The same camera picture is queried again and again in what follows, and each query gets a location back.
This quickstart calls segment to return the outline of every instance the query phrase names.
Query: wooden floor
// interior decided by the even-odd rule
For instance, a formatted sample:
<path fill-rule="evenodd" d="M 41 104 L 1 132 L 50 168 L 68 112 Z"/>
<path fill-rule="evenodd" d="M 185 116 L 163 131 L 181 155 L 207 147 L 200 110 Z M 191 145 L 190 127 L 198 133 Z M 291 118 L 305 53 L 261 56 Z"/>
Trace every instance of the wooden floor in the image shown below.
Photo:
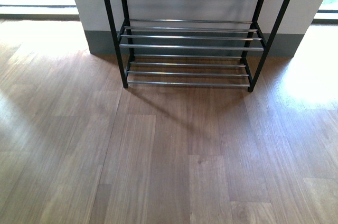
<path fill-rule="evenodd" d="M 79 22 L 1 21 L 0 223 L 337 224 L 337 30 L 248 93 L 123 89 Z"/>

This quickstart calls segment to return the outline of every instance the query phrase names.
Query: metal shoe rack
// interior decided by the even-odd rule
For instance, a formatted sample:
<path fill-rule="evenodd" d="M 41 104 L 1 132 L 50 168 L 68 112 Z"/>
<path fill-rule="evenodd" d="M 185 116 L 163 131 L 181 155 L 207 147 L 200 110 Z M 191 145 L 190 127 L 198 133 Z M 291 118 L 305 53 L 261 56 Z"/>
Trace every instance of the metal shoe rack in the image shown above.
<path fill-rule="evenodd" d="M 140 83 L 245 87 L 250 92 L 290 2 L 283 0 L 271 34 L 265 39 L 258 24 L 264 0 L 257 0 L 251 21 L 129 18 L 127 0 L 121 0 L 124 21 L 119 32 L 110 0 L 104 1 L 124 88 Z M 227 24 L 239 27 L 219 27 Z M 125 66 L 122 48 L 129 50 Z M 254 74 L 247 62 L 249 51 L 261 53 Z"/>

